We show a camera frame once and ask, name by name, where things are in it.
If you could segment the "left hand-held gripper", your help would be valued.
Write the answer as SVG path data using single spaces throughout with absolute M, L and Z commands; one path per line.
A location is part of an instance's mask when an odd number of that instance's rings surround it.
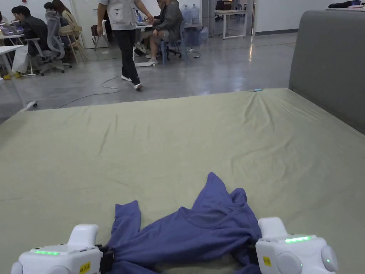
M 22 253 L 12 274 L 106 274 L 112 269 L 114 252 L 97 245 L 99 227 L 79 224 L 66 244 L 33 248 Z

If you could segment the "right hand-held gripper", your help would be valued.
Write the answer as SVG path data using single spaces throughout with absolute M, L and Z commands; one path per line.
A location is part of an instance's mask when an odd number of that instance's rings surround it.
M 254 233 L 249 274 L 335 274 L 338 260 L 324 238 L 289 234 L 279 217 L 251 221 Z

